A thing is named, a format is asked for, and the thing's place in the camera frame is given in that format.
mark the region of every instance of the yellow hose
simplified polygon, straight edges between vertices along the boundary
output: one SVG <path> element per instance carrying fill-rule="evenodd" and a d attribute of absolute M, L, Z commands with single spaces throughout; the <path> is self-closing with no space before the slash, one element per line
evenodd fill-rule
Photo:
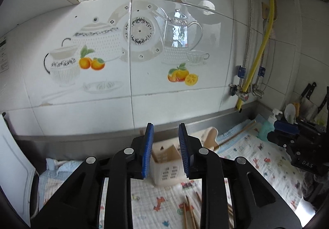
<path fill-rule="evenodd" d="M 257 65 L 259 64 L 259 62 L 261 60 L 262 54 L 264 52 L 265 46 L 266 46 L 266 44 L 269 40 L 269 35 L 271 33 L 271 30 L 272 30 L 273 21 L 274 21 L 274 0 L 269 0 L 269 5 L 270 5 L 270 8 L 269 8 L 269 22 L 268 22 L 268 25 L 267 25 L 267 29 L 266 29 L 262 44 L 261 44 L 261 46 L 259 48 L 259 51 L 257 53 L 257 57 L 255 58 L 255 60 L 252 64 L 252 68 L 251 68 L 251 71 L 248 75 L 248 78 L 247 78 L 246 82 L 244 82 L 244 84 L 243 84 L 243 87 L 242 87 L 243 92 L 246 92 L 248 90 L 248 87 L 252 82 L 252 78 L 254 77 Z M 243 104 L 242 100 L 239 99 L 237 101 L 236 108 L 238 110 L 240 110 L 242 104 Z"/>

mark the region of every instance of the soap dispenser bottle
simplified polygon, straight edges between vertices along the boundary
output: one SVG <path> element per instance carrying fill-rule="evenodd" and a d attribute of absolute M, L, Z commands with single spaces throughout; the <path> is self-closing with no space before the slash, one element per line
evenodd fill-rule
<path fill-rule="evenodd" d="M 269 132 L 273 132 L 274 131 L 274 123 L 276 122 L 277 118 L 275 116 L 282 114 L 282 111 L 278 110 L 278 109 L 273 109 L 272 111 L 273 115 L 269 116 L 268 120 L 264 122 L 258 137 L 262 140 L 267 142 L 267 134 Z"/>

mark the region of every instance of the silver screw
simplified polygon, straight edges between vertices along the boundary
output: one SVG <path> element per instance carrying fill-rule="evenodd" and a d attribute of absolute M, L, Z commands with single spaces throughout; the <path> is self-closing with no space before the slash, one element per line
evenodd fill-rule
<path fill-rule="evenodd" d="M 96 158 L 95 157 L 88 157 L 88 158 L 86 158 L 86 162 L 88 164 L 93 164 L 95 161 L 96 161 Z"/>
<path fill-rule="evenodd" d="M 243 158 L 243 157 L 239 157 L 239 158 L 237 158 L 236 161 L 237 161 L 237 163 L 239 163 L 239 164 L 246 164 L 246 162 L 247 162 L 246 159 Z"/>
<path fill-rule="evenodd" d="M 134 150 L 133 150 L 131 147 L 128 147 L 128 148 L 126 148 L 123 152 L 124 152 L 126 155 L 130 155 L 130 154 L 134 153 Z"/>
<path fill-rule="evenodd" d="M 199 153 L 202 155 L 207 155 L 209 153 L 209 150 L 203 147 L 199 149 Z"/>

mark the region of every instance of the white label sticker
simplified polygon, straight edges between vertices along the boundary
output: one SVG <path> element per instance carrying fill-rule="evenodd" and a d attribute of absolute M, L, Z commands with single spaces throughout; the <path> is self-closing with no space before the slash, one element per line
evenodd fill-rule
<path fill-rule="evenodd" d="M 8 59 L 6 53 L 6 38 L 0 39 L 0 73 L 8 70 Z"/>

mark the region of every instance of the white cutting board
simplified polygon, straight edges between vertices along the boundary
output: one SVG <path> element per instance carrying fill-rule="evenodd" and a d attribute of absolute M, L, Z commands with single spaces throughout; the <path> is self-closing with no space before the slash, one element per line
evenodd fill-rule
<path fill-rule="evenodd" d="M 30 194 L 35 168 L 16 144 L 0 115 L 0 186 L 7 199 L 30 226 Z"/>

